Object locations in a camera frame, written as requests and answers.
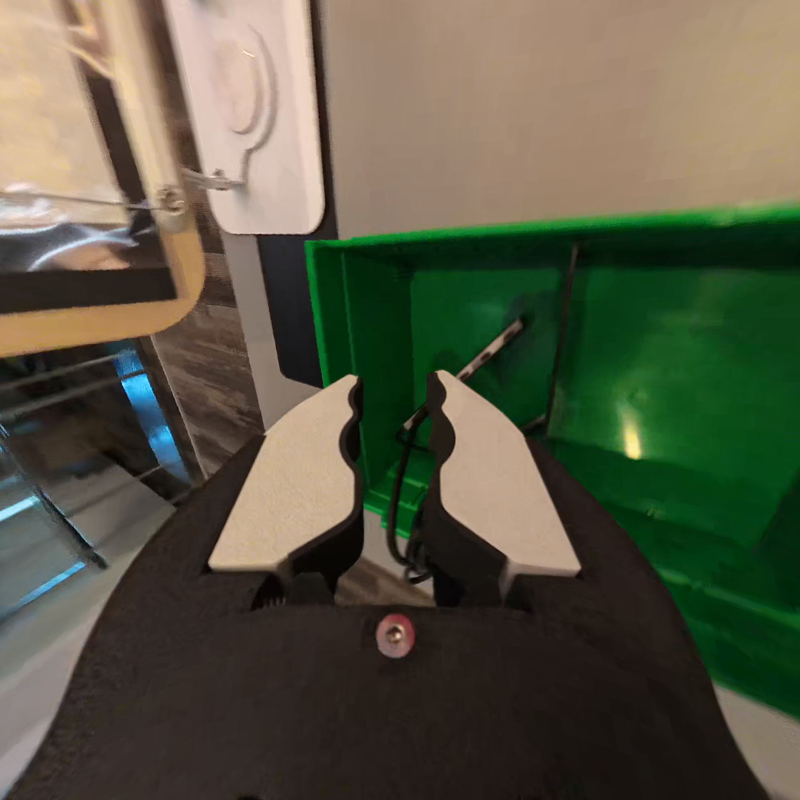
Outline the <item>grey usb hub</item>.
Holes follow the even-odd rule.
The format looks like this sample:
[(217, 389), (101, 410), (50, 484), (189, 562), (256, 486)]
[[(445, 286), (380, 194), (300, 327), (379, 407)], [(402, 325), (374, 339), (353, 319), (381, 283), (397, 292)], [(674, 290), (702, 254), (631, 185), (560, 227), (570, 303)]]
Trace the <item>grey usb hub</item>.
[[(494, 358), (504, 347), (515, 339), (525, 328), (523, 317), (517, 317), (505, 327), (489, 344), (483, 347), (459, 372), (455, 378), (465, 383), (472, 378), (481, 368), (483, 368), (492, 358)], [(399, 429), (400, 433), (411, 431), (414, 425), (421, 423), (426, 415), (426, 403), (420, 405), (415, 412), (405, 421)]]

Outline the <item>wooden clipboard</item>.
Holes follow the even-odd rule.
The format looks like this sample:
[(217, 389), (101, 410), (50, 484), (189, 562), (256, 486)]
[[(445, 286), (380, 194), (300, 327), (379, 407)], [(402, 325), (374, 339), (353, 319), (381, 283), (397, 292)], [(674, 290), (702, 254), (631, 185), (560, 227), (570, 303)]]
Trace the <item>wooden clipboard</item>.
[(205, 265), (156, 2), (2, 2), (3, 357), (157, 333)]

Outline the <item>dark flat panel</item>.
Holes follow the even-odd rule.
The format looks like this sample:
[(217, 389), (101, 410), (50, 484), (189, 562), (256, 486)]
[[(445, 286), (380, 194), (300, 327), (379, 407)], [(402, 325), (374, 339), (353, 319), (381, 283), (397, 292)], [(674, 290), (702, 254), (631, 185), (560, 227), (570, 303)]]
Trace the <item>dark flat panel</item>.
[(257, 236), (265, 293), (282, 374), (315, 388), (323, 386), (318, 356), (305, 243), (338, 239), (338, 219), (331, 158), (330, 125), (325, 86), (322, 3), (310, 1), (317, 116), (322, 156), (325, 209), (308, 235)]

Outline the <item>white plastic plate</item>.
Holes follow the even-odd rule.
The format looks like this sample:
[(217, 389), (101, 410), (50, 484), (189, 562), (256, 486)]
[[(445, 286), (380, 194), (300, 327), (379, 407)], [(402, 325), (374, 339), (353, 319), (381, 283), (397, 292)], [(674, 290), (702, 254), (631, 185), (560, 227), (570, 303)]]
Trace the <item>white plastic plate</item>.
[(325, 209), (308, 1), (167, 1), (196, 170), (246, 177), (204, 191), (229, 235), (308, 235)]

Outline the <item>glass partition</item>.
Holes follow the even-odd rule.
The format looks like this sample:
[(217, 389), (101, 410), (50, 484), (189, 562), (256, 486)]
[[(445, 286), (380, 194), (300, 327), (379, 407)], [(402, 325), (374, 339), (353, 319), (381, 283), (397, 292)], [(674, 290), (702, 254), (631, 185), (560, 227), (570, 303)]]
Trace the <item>glass partition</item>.
[(120, 569), (205, 479), (150, 337), (2, 359), (1, 619)]

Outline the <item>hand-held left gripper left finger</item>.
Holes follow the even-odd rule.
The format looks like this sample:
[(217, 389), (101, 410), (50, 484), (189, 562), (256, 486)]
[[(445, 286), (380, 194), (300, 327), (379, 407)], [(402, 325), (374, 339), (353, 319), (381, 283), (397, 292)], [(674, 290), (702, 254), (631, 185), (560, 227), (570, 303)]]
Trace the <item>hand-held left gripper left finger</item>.
[(362, 387), (345, 375), (267, 430), (209, 557), (212, 571), (341, 574), (359, 558)]

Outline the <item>green plastic bin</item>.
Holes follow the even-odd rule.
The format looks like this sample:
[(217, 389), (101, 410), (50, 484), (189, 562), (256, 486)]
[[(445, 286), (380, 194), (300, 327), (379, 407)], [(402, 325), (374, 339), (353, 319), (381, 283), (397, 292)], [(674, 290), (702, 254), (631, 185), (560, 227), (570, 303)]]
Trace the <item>green plastic bin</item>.
[(365, 509), (407, 537), (434, 459), (399, 429), (456, 373), (615, 517), (716, 683), (798, 717), (799, 210), (747, 205), (308, 241), (323, 385), (365, 389)]

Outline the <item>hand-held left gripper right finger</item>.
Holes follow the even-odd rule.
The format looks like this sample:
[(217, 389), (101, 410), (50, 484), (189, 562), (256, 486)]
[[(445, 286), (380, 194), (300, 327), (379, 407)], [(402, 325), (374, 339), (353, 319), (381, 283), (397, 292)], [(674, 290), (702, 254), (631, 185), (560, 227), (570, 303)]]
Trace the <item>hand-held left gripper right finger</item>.
[(454, 579), (574, 578), (581, 564), (523, 433), (454, 375), (427, 378), (425, 548)]

